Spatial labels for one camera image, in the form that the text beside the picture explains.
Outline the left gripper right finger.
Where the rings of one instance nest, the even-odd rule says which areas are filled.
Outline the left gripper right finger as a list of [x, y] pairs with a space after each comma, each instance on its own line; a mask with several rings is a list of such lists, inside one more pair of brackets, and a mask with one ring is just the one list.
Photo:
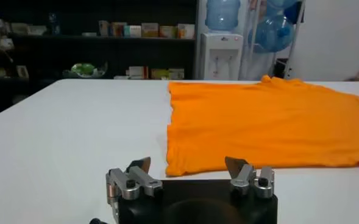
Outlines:
[[240, 196], [245, 196], [252, 189], [260, 199], [269, 199], [274, 195], [274, 170], [265, 166], [261, 168], [260, 175], [253, 165], [245, 159], [225, 157], [226, 168], [231, 176], [231, 191], [237, 191]]

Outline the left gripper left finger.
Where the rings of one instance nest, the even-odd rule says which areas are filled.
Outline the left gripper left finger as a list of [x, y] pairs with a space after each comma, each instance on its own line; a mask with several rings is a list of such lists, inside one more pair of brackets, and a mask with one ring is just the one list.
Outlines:
[[163, 192], [163, 183], [148, 174], [150, 165], [151, 158], [145, 157], [133, 160], [125, 171], [110, 169], [105, 175], [107, 203], [114, 205], [120, 197], [136, 200], [141, 194], [158, 198]]

